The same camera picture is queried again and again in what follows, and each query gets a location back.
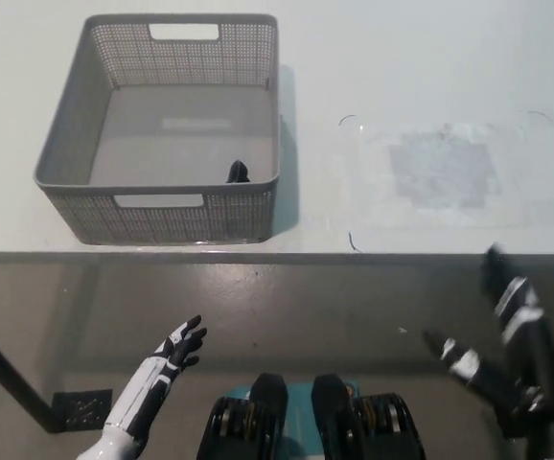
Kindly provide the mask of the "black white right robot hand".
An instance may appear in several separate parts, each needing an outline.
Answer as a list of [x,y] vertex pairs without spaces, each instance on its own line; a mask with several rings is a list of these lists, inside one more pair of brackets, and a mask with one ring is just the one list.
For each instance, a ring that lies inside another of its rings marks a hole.
[[507,370],[436,330],[423,331],[428,349],[452,379],[486,403],[514,418],[543,413],[554,420],[554,338],[531,279],[495,244],[483,256],[481,278]]

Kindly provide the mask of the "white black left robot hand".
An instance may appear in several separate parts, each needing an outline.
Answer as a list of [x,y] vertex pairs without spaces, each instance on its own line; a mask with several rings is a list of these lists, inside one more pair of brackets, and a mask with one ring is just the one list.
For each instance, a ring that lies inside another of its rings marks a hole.
[[140,364],[108,415],[105,428],[116,428],[135,442],[147,440],[150,428],[175,379],[199,362],[206,328],[196,315],[170,333]]

